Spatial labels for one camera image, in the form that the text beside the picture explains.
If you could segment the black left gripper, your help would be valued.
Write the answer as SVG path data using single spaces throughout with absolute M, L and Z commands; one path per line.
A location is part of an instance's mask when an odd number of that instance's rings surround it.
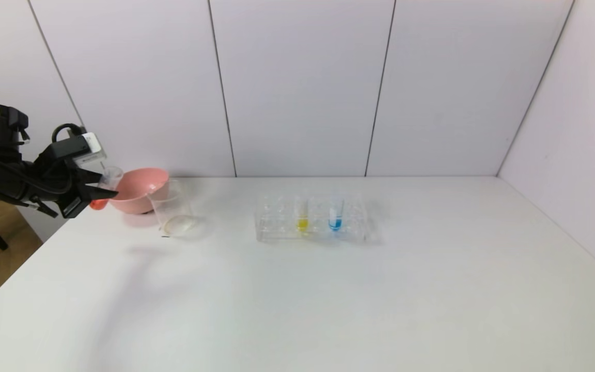
M 80 167 L 72 157 L 38 156 L 34 162 L 19 161 L 19 171 L 33 180 L 33 184 L 23 183 L 23 207 L 52 218 L 60 214 L 64 219 L 74 218 L 86 204 L 118 195 L 116 189 L 89 185 L 98 184 L 102 174 Z

